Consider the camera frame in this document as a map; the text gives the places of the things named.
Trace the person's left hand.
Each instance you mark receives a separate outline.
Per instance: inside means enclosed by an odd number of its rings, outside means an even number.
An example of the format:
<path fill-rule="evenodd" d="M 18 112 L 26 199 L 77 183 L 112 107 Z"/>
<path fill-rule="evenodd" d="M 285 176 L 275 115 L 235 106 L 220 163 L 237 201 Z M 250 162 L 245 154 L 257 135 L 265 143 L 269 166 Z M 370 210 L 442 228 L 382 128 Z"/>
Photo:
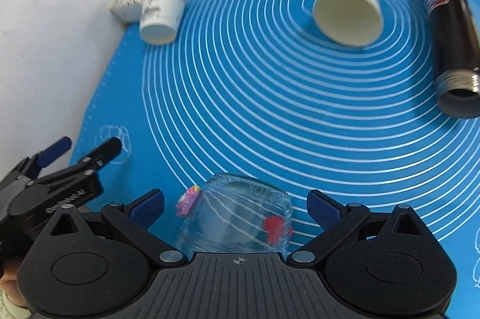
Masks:
<path fill-rule="evenodd" d="M 17 283 L 19 269 L 19 260 L 8 260 L 4 263 L 1 276 L 1 289 L 12 304 L 24 307 L 25 301 L 20 293 Z"/>

